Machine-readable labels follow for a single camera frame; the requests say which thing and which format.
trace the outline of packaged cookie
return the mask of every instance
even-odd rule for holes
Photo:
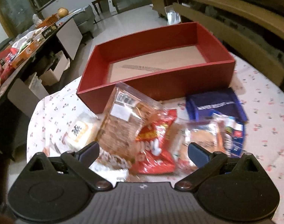
[[[129,169],[139,147],[134,144],[142,127],[163,111],[162,104],[123,82],[117,83],[104,110],[97,134],[101,151],[98,161],[114,169]]]
[[[187,144],[195,142],[211,153],[225,152],[221,130],[214,120],[187,123],[185,141]]]
[[[96,115],[82,112],[63,136],[63,142],[73,151],[79,151],[95,140],[101,121]]]

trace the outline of gray sofa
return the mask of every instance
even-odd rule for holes
[[[76,22],[81,34],[89,33],[93,38],[93,27],[94,22],[96,23],[96,21],[93,9],[90,5],[85,9],[85,11],[73,16],[73,19]]]

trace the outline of open cardboard box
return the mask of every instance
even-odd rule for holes
[[[51,86],[60,81],[63,71],[66,68],[66,65],[69,62],[63,53],[63,51],[59,51],[56,54],[56,57],[59,59],[58,64],[54,70],[49,69],[45,73],[43,73],[39,79],[42,80],[42,84],[44,86]]]
[[[228,87],[234,65],[199,23],[150,29],[95,46],[77,95],[99,114],[118,81],[154,100],[169,100]]]

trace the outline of bread package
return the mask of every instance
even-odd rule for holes
[[[125,83],[117,83],[97,134],[101,148],[98,161],[114,169],[131,168],[139,153],[139,147],[134,144],[138,133],[162,110],[162,104]]]

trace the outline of wooden desk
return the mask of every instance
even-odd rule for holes
[[[210,30],[217,38],[225,41],[238,51],[253,66],[261,71],[276,85],[281,85],[284,80],[284,67],[277,58],[260,47],[250,38],[234,28],[227,26],[219,20],[209,17],[192,8],[183,6],[182,0],[152,0],[153,9],[159,15],[165,15],[165,6],[173,5],[174,10],[189,20],[196,21]],[[273,32],[284,40],[284,17],[270,12],[264,8],[249,4],[242,0],[193,0],[211,5],[225,11],[244,17],[267,30]]]
[[[244,17],[260,26],[266,28],[267,30],[273,32],[280,38],[284,40],[284,17],[277,15],[267,9],[255,6],[253,4],[244,2],[242,0],[194,0],[207,5],[215,6],[217,8],[223,9],[225,11],[234,13],[241,17]],[[160,7],[159,13],[163,14],[164,10]]]

